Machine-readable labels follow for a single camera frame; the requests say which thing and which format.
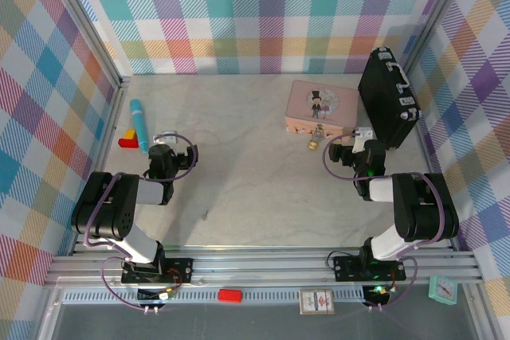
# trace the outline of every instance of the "black briefcase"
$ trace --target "black briefcase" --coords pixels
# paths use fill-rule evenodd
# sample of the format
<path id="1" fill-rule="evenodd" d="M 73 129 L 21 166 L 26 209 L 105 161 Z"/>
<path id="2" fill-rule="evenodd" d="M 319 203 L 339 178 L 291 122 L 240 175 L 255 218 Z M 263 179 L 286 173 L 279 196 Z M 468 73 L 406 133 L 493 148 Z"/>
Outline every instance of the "black briefcase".
<path id="1" fill-rule="evenodd" d="M 377 139 L 388 150 L 400 147 L 422 111 L 391 49 L 372 51 L 358 90 Z"/>

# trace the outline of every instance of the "clock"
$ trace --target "clock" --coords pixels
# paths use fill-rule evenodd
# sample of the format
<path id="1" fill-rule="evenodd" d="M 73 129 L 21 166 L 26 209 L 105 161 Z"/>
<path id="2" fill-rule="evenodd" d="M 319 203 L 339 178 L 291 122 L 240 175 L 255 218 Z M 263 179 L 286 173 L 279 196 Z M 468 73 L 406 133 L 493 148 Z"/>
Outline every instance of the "clock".
<path id="1" fill-rule="evenodd" d="M 430 277 L 429 297 L 444 304 L 457 304 L 457 282 L 446 276 Z"/>

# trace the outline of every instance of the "plaid wall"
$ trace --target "plaid wall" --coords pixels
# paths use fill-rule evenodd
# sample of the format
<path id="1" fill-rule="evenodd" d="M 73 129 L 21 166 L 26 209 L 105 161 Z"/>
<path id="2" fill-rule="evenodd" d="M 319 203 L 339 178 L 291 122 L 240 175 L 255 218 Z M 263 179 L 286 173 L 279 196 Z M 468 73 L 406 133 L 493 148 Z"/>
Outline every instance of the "plaid wall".
<path id="1" fill-rule="evenodd" d="M 123 47 L 119 53 L 83 1 L 115 59 L 127 56 L 137 74 L 362 72 L 375 46 L 401 53 L 434 3 L 100 0 Z"/>
<path id="2" fill-rule="evenodd" d="M 404 52 L 400 59 L 398 60 L 400 65 L 403 66 L 407 62 L 409 55 L 411 54 L 414 46 L 416 45 L 417 39 L 422 35 L 422 32 L 427 22 L 429 21 L 429 16 L 438 2 L 439 0 L 428 0 L 428 2 L 426 3 L 425 8 L 423 9 L 422 14 L 420 15 L 420 18 L 418 19 L 418 23 L 416 23 L 416 25 L 414 26 L 413 33 L 411 34 L 409 40 L 406 43 Z"/>
<path id="3" fill-rule="evenodd" d="M 0 339 L 28 336 L 112 94 L 61 0 L 0 0 Z"/>
<path id="4" fill-rule="evenodd" d="M 510 338 L 510 0 L 454 0 L 410 78 L 459 239 Z"/>

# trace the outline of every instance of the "pink tin box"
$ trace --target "pink tin box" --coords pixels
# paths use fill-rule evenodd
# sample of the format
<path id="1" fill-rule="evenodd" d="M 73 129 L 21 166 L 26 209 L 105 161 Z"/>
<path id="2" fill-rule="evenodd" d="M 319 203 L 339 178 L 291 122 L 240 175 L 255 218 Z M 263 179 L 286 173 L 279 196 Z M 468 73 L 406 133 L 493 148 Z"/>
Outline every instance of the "pink tin box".
<path id="1" fill-rule="evenodd" d="M 358 91 L 295 80 L 288 99 L 287 131 L 311 135 L 318 124 L 325 137 L 349 133 L 356 128 Z"/>

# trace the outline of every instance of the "cartoon couple illustration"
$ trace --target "cartoon couple illustration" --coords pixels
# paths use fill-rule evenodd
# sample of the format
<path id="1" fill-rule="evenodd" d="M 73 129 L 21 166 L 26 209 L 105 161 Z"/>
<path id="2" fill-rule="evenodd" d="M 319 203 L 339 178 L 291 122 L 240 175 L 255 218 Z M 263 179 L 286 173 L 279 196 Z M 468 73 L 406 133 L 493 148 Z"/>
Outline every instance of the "cartoon couple illustration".
<path id="1" fill-rule="evenodd" d="M 320 91 L 312 91 L 312 102 L 313 119 L 318 119 L 319 113 L 323 115 L 323 119 L 326 118 L 326 115 L 330 115 L 332 113 L 332 102 L 329 99 L 324 99 L 324 101 L 322 101 L 322 97 L 320 97 Z"/>

